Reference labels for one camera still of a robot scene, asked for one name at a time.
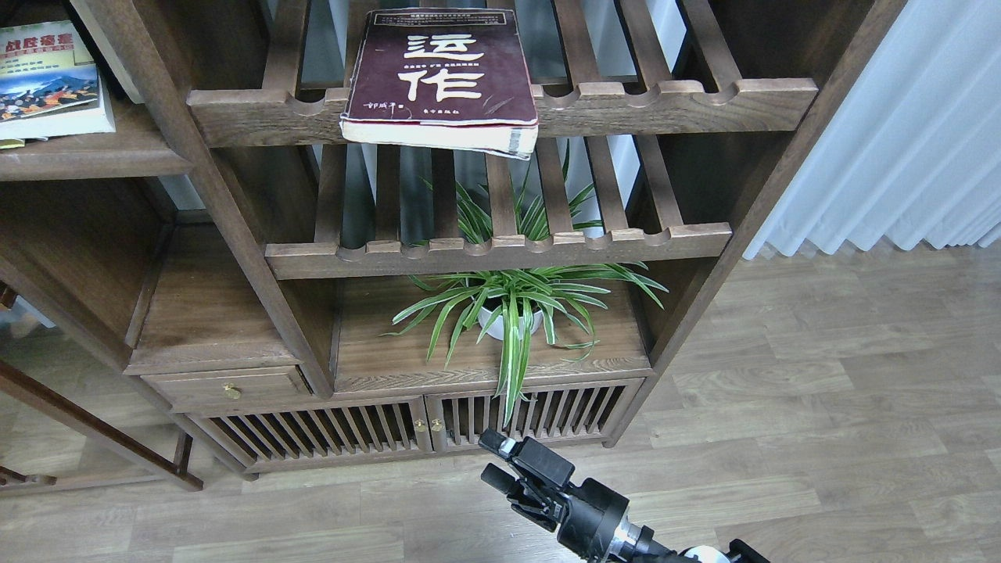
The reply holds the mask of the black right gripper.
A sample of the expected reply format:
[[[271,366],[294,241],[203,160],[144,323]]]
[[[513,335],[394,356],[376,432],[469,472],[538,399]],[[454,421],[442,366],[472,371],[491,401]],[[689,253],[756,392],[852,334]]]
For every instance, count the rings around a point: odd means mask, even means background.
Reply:
[[[587,562],[632,562],[637,556],[657,556],[653,530],[628,518],[629,500],[600,482],[587,478],[571,484],[575,466],[533,438],[521,442],[486,429],[479,446],[508,462],[518,475],[486,464],[480,480],[493,487],[511,508]]]

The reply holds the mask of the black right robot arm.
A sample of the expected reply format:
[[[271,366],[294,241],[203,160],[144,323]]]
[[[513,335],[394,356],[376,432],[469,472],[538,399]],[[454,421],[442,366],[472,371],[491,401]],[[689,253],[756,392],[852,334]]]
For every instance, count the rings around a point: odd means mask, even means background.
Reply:
[[[587,478],[573,485],[575,466],[536,439],[515,441],[493,429],[479,445],[518,473],[512,477],[487,464],[480,478],[505,495],[511,508],[557,535],[558,542],[587,562],[765,562],[747,543],[734,539],[728,551],[694,546],[675,551],[654,541],[654,531],[633,524],[629,499]]]

